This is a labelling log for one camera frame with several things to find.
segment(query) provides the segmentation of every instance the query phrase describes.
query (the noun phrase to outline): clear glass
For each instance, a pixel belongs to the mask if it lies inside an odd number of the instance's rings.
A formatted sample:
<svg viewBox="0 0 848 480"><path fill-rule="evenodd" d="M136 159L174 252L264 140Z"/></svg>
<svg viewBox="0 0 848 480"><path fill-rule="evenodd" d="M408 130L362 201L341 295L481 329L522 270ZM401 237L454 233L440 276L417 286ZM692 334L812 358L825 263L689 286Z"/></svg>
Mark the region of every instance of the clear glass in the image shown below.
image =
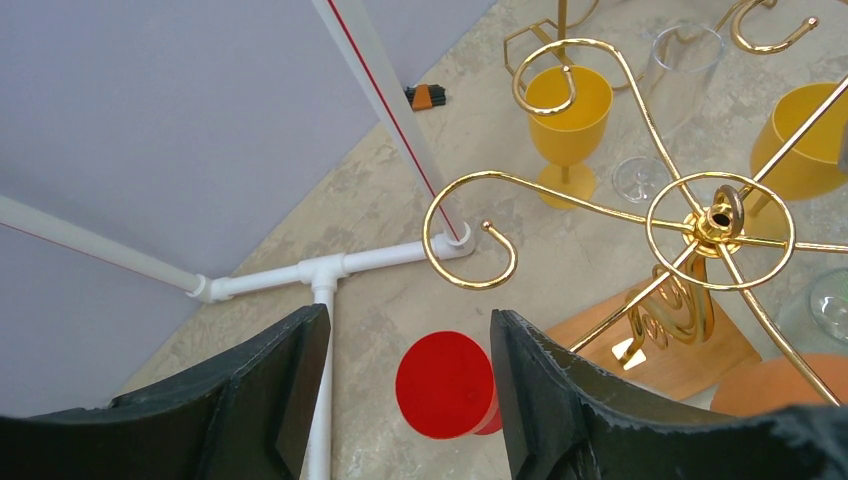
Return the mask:
<svg viewBox="0 0 848 480"><path fill-rule="evenodd" d="M775 323L802 353L848 353L848 268L826 272L792 296Z"/></svg>
<svg viewBox="0 0 848 480"><path fill-rule="evenodd" d="M701 108L723 54L721 35L703 25L676 25L654 39L639 89L666 145ZM619 195L645 203L671 178L654 154L625 160L612 180Z"/></svg>

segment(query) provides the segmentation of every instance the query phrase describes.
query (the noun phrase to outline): white pvc pipe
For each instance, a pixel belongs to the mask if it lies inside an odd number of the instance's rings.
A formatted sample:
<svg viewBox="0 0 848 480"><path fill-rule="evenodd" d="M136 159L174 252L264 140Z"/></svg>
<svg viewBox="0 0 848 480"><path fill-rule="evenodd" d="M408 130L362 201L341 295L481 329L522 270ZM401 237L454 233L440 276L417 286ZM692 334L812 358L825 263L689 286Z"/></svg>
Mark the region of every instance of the white pvc pipe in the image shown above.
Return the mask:
<svg viewBox="0 0 848 480"><path fill-rule="evenodd" d="M446 184L365 6L360 0L312 3L429 203ZM451 198L442 202L438 218L449 240L465 237L464 222Z"/></svg>
<svg viewBox="0 0 848 480"><path fill-rule="evenodd" d="M297 265L292 265L241 277L215 279L212 281L212 297L215 300L225 300L242 293L299 282L300 273Z"/></svg>
<svg viewBox="0 0 848 480"><path fill-rule="evenodd" d="M180 270L4 196L0 196L0 225L158 280L192 295L198 295L206 285L203 276Z"/></svg>
<svg viewBox="0 0 848 480"><path fill-rule="evenodd" d="M312 288L315 303L323 303L330 314L330 341L327 344L327 359L318 400L315 402L315 414L309 431L309 443L306 454L306 468L311 479L329 480L333 467L333 296L335 288L328 285Z"/></svg>
<svg viewBox="0 0 848 480"><path fill-rule="evenodd" d="M404 263L424 260L424 247L421 242L404 243L393 247L378 248L367 252L349 253L342 259L342 265L348 274L391 267Z"/></svg>

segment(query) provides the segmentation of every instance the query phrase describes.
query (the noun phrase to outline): brush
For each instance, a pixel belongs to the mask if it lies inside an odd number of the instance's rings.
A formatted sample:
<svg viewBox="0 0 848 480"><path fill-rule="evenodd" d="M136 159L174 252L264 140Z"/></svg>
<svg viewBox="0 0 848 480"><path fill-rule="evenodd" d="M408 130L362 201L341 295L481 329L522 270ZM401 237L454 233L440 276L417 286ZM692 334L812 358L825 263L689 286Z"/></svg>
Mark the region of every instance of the brush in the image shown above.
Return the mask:
<svg viewBox="0 0 848 480"><path fill-rule="evenodd" d="M445 89L441 85L422 84L416 87L406 87L404 90L406 100L412 106L412 110L426 110L445 104L447 97Z"/></svg>

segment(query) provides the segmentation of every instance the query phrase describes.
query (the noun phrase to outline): red plastic cup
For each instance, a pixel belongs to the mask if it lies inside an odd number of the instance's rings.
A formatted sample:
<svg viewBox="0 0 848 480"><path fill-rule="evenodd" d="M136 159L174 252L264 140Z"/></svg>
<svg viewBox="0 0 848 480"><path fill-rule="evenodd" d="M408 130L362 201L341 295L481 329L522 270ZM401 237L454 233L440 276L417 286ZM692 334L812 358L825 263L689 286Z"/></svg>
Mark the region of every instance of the red plastic cup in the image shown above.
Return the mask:
<svg viewBox="0 0 848 480"><path fill-rule="evenodd" d="M415 342L398 367L395 395L407 423L430 438L501 429L492 361L459 332L435 332Z"/></svg>

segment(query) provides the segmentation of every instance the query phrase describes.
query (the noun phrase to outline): yellow goblet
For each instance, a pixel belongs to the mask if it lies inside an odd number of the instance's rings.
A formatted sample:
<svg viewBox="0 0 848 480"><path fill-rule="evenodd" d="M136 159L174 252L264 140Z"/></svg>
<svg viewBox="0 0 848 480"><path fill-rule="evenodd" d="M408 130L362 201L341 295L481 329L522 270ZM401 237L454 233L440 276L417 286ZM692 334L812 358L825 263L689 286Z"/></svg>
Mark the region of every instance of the yellow goblet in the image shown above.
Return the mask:
<svg viewBox="0 0 848 480"><path fill-rule="evenodd" d="M612 107L612 87L593 70L577 65L570 68L576 89L574 102L556 115L528 114L530 137L536 150L550 162L539 174L538 182L552 190L588 200L595 191L595 175L581 162L598 148L604 136ZM553 67L530 81L525 98L536 107L551 108L561 105L570 94L562 67ZM554 208L574 207L548 195L539 196Z"/></svg>
<svg viewBox="0 0 848 480"><path fill-rule="evenodd" d="M813 83L784 95L775 106L751 151L756 174L786 140L836 88ZM840 98L763 179L781 198L808 200L831 192L848 181L838 166L843 129L848 122L848 96ZM782 238L785 223L777 205L757 192L745 200L747 233Z"/></svg>

